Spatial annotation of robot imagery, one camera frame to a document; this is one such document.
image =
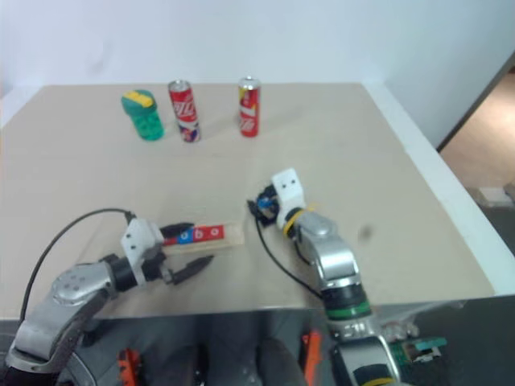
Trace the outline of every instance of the soda can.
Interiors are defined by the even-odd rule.
[[[186,80],[174,80],[168,84],[168,92],[181,137],[186,142],[199,141],[200,127],[191,85]]]
[[[242,78],[240,89],[240,132],[246,137],[256,137],[259,132],[261,83],[252,76]]]

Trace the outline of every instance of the green ring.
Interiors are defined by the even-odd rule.
[[[366,300],[357,306],[352,306],[349,308],[339,308],[338,310],[325,310],[326,315],[330,319],[350,319],[354,318],[357,315],[365,314],[370,312],[369,302]]]

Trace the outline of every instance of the can lid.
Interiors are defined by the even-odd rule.
[[[168,91],[181,92],[191,88],[191,85],[186,80],[178,79],[168,84]]]
[[[245,78],[240,79],[238,85],[248,90],[254,90],[255,88],[261,87],[261,82],[252,76],[246,76]]]

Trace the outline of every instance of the wooden floor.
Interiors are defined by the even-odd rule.
[[[503,78],[441,155],[465,187],[515,179],[515,74]]]

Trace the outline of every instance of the green bottle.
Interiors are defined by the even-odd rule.
[[[151,92],[146,90],[126,92],[122,96],[122,106],[132,119],[141,138],[155,141],[163,136],[164,129],[159,119],[158,105]]]

